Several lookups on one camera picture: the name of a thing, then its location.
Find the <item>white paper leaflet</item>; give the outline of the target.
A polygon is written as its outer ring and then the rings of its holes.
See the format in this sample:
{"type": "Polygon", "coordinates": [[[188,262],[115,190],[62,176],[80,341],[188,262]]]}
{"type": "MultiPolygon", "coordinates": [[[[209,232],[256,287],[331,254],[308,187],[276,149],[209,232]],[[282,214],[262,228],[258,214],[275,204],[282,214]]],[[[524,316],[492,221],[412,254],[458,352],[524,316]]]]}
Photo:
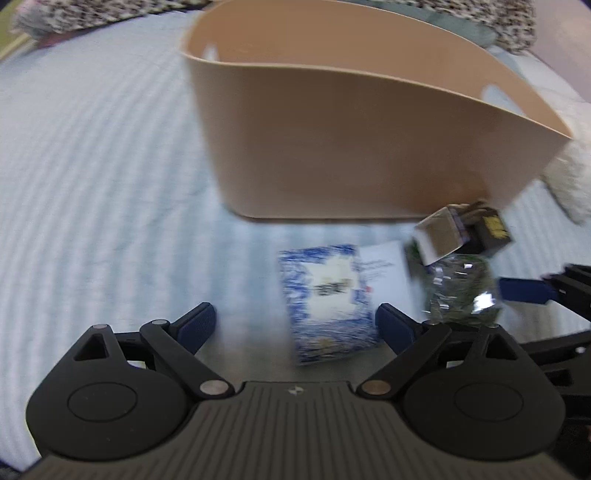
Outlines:
{"type": "Polygon", "coordinates": [[[383,303],[388,303],[408,317],[415,317],[416,308],[403,244],[390,241],[363,246],[359,253],[373,313],[383,303]]]}

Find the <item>white fluffy plush toy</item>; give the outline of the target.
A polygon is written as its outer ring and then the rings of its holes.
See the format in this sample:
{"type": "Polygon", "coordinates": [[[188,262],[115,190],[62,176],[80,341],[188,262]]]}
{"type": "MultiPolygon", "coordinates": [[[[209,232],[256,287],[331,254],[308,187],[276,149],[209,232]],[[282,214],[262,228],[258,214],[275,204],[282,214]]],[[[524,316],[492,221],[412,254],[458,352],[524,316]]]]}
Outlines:
{"type": "Polygon", "coordinates": [[[590,219],[590,145],[572,140],[544,169],[542,178],[576,224],[590,219]]]}

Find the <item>small black box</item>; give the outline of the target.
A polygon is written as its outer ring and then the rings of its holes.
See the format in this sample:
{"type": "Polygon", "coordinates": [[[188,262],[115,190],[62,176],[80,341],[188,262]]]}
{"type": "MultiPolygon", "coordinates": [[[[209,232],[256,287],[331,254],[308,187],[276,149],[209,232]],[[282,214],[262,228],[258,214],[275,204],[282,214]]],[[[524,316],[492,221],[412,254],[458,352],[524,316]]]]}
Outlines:
{"type": "Polygon", "coordinates": [[[456,208],[462,239],[462,254],[491,257],[512,243],[510,231],[495,208],[485,201],[456,208]]]}

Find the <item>leopard print blanket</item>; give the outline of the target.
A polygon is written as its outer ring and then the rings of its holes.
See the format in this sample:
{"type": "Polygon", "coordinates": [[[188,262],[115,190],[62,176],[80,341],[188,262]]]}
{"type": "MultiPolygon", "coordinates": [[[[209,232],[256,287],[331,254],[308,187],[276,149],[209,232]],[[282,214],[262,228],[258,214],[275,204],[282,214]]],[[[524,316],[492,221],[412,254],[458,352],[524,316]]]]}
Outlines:
{"type": "MultiPolygon", "coordinates": [[[[28,13],[19,13],[15,27],[35,41],[63,37],[123,21],[173,11],[219,8],[236,10],[240,18],[270,23],[276,15],[290,23],[301,17],[304,23],[335,23],[339,4],[352,11],[353,23],[361,21],[363,5],[353,1],[34,1],[28,13]]],[[[497,45],[511,53],[529,50],[537,40],[537,15],[532,1],[397,1],[436,12],[450,13],[491,27],[497,45]]]]}

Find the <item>beige plastic storage basket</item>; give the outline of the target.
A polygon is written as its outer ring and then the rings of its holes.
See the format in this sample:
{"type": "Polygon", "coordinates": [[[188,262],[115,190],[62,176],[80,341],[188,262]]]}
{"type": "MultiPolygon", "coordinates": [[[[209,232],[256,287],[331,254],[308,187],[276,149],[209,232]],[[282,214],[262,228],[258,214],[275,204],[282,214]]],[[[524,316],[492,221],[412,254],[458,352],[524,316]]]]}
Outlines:
{"type": "Polygon", "coordinates": [[[476,44],[363,7],[337,21],[201,12],[181,52],[221,199],[257,219],[422,218],[507,206],[569,143],[476,44]]]}

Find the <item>blue striped bed sheet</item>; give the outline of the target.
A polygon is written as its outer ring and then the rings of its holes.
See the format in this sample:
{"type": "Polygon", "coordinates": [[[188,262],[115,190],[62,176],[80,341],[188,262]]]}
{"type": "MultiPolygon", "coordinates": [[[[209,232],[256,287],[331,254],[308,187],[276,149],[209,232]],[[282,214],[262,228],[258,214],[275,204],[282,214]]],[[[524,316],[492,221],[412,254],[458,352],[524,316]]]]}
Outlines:
{"type": "MultiPolygon", "coordinates": [[[[201,12],[131,20],[1,63],[1,461],[39,459],[25,420],[34,390],[94,324],[137,331],[211,302],[199,358],[232,383],[349,380],[383,347],[298,366],[280,251],[408,240],[405,221],[291,221],[224,205],[198,120],[181,34],[201,12]]],[[[500,275],[590,263],[541,180],[502,217],[515,243],[500,275]]]]}

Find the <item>blue white patterned box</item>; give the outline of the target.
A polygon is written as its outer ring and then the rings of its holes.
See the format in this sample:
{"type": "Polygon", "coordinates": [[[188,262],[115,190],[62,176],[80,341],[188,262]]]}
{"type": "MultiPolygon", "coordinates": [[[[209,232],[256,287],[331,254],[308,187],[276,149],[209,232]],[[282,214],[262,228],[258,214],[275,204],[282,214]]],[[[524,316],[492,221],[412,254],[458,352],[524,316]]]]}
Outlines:
{"type": "Polygon", "coordinates": [[[284,250],[279,264],[298,363],[335,360],[378,344],[358,247],[284,250]]]}

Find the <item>green plastic storage bin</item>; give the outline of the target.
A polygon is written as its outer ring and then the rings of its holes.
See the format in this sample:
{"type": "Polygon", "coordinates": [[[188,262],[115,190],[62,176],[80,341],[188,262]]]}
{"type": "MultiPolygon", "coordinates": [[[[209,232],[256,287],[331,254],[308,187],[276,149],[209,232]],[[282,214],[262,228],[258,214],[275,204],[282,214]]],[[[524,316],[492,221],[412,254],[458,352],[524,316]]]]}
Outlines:
{"type": "Polygon", "coordinates": [[[36,41],[27,33],[15,27],[19,13],[28,13],[35,6],[34,1],[2,1],[1,2],[1,61],[21,49],[30,49],[36,41]]]}

